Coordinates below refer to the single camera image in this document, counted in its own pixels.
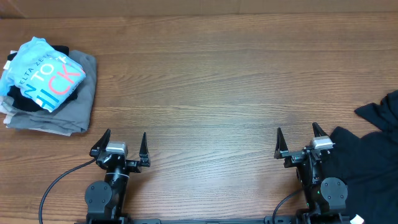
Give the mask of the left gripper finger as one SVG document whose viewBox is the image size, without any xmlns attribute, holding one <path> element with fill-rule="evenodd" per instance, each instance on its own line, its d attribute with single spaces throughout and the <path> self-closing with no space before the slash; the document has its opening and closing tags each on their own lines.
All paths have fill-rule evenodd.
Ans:
<svg viewBox="0 0 398 224">
<path fill-rule="evenodd" d="M 140 151 L 139 151 L 139 157 L 140 157 L 140 165 L 142 167 L 150 167 L 150 156 L 149 156 L 149 150 L 147 147 L 146 133 L 144 133 L 143 137 L 142 137 L 141 147 L 140 147 Z"/>
<path fill-rule="evenodd" d="M 97 143 L 90 149 L 89 155 L 91 157 L 98 157 L 100 153 L 106 149 L 111 137 L 111 130 L 107 129 Z"/>
</svg>

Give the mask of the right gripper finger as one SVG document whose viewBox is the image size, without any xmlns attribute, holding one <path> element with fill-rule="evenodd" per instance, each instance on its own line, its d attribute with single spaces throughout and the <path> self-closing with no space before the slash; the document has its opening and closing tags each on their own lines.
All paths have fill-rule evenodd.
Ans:
<svg viewBox="0 0 398 224">
<path fill-rule="evenodd" d="M 288 152 L 289 152 L 289 149 L 288 149 L 286 141 L 284 139 L 282 130 L 281 130 L 281 128 L 277 128 L 277 142 L 276 142 L 275 151 L 274 151 L 274 158 L 275 159 L 284 158 Z"/>
<path fill-rule="evenodd" d="M 324 136 L 328 136 L 326 132 L 324 132 L 324 130 L 322 130 L 322 128 L 319 126 L 319 124 L 317 122 L 313 122 L 312 123 L 312 128 L 313 128 L 313 133 L 314 136 L 317 137 L 324 137 Z"/>
</svg>

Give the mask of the black t-shirt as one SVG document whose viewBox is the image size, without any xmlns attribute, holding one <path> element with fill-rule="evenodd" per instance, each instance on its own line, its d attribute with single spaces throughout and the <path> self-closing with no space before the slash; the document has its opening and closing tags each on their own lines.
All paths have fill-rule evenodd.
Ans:
<svg viewBox="0 0 398 224">
<path fill-rule="evenodd" d="M 397 223 L 397 92 L 354 112 L 378 130 L 359 138 L 336 127 L 330 135 L 334 148 L 323 164 L 325 175 L 347 184 L 346 212 L 351 218 Z"/>
</svg>

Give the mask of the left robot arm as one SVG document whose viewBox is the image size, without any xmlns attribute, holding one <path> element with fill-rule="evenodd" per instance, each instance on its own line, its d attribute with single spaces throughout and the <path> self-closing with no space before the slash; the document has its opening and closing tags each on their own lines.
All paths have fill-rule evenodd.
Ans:
<svg viewBox="0 0 398 224">
<path fill-rule="evenodd" d="M 96 165 L 106 173 L 103 180 L 93 182 L 86 189 L 87 223 L 132 223 L 130 215 L 123 212 L 129 175 L 142 172 L 143 167 L 150 167 L 145 134 L 138 161 L 127 158 L 125 142 L 112 141 L 110 137 L 111 130 L 107 129 L 90 150 Z"/>
</svg>

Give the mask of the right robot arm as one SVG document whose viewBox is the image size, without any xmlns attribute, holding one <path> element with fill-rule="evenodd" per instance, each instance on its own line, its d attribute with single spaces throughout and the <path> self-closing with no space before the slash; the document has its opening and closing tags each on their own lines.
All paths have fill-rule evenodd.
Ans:
<svg viewBox="0 0 398 224">
<path fill-rule="evenodd" d="M 274 158 L 283 159 L 285 168 L 296 168 L 297 178 L 302 189 L 286 196 L 274 209 L 271 222 L 278 223 L 278 209 L 284 202 L 303 192 L 307 208 L 296 211 L 288 219 L 289 223 L 349 223 L 349 216 L 344 214 L 348 197 L 347 185 L 337 177 L 327 177 L 322 164 L 331 155 L 334 143 L 318 123 L 312 123 L 314 137 L 301 151 L 290 152 L 284 135 L 277 129 L 277 142 Z"/>
</svg>

